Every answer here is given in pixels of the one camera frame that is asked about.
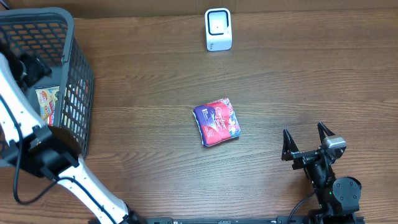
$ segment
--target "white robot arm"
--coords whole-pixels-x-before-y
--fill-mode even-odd
[[[72,135],[66,130],[47,126],[34,111],[15,80],[15,77],[30,74],[25,71],[25,74],[13,74],[10,57],[3,53],[4,50],[0,54],[0,124],[9,148],[2,152],[2,157],[16,167],[14,183],[17,183],[19,169],[24,169],[38,177],[52,179],[54,182],[49,188],[55,183],[64,186],[96,215],[97,222],[143,224],[144,221],[89,170]],[[39,140],[39,144],[31,146],[33,140]],[[14,186],[14,196],[20,203],[38,199],[21,202],[16,189]]]

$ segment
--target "wooden table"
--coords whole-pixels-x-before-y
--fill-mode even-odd
[[[76,20],[95,71],[87,164],[143,217],[288,215],[311,191],[282,162],[282,130],[316,149],[322,120],[348,147],[333,169],[363,184],[367,223],[397,223],[398,9],[233,15],[233,48],[207,52],[203,16]],[[192,109],[229,97],[242,137],[205,149]],[[56,187],[28,207],[0,170],[0,222],[86,223]],[[48,181],[21,174],[31,198]],[[317,208],[313,198],[297,214]]]

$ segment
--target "white device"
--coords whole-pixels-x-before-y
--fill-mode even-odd
[[[207,50],[229,50],[232,47],[231,12],[226,8],[209,9],[205,13]]]

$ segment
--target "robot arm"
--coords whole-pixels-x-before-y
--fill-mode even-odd
[[[289,131],[284,130],[282,160],[293,161],[293,169],[304,169],[320,205],[320,209],[309,211],[308,221],[357,223],[354,213],[359,211],[361,183],[353,177],[337,179],[331,168],[345,152],[346,141],[331,132],[322,122],[318,123],[318,132],[321,146],[314,151],[300,152]]]
[[[10,56],[3,53],[4,50],[0,54],[0,124],[9,148],[1,155],[6,162],[16,166],[16,178],[21,168],[37,177],[46,176],[54,180],[81,200],[100,223],[137,223],[131,221],[132,215],[142,221],[89,170],[72,135],[63,129],[47,126],[34,111],[21,90],[21,84],[16,82],[16,77],[31,74],[15,74],[22,69],[12,69],[10,65],[20,66],[23,62],[10,63]],[[35,140],[39,143],[32,146]]]

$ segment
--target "colorful snack bag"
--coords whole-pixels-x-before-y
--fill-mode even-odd
[[[37,99],[40,105],[40,117],[50,126],[54,123],[55,102],[59,86],[35,87]]]
[[[197,106],[193,109],[193,115],[204,146],[212,146],[241,135],[241,128],[228,98]]]

